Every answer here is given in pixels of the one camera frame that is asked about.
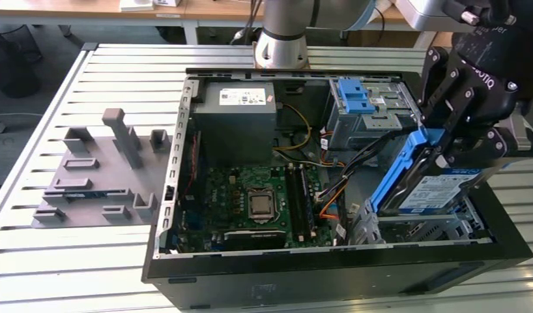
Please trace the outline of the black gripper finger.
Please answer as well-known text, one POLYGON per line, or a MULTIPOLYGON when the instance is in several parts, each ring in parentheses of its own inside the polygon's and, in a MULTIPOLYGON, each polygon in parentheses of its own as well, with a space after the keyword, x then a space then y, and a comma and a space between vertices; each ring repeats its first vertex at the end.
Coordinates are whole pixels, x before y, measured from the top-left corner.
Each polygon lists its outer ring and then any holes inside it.
POLYGON ((436 147, 442 153, 466 153, 471 140, 464 131, 474 90, 468 84, 468 67, 456 53, 442 47, 426 52, 420 74, 420 123, 443 130, 436 147))
POLYGON ((495 127, 496 122, 472 121, 472 111, 479 108, 472 98, 446 103, 454 110, 443 124, 440 158, 450 168, 491 167, 504 155, 504 141, 495 127))

